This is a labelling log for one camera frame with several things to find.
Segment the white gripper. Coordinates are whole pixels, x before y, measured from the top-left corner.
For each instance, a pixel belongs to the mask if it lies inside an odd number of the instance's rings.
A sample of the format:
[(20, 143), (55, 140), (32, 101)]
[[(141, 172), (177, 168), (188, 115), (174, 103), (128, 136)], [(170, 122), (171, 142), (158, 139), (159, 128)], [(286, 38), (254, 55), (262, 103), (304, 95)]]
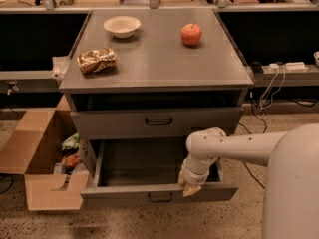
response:
[(178, 175), (178, 184), (184, 185), (183, 196), (190, 197), (201, 191), (212, 166), (211, 159), (186, 158)]

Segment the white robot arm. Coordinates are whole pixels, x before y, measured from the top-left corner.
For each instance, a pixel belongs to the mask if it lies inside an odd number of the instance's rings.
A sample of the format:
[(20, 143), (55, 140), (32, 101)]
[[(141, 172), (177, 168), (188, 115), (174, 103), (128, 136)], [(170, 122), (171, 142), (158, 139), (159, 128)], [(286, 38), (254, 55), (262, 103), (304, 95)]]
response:
[(218, 128), (192, 133), (178, 183), (198, 193), (221, 157), (267, 168), (262, 239), (319, 239), (319, 124), (291, 131), (231, 135)]

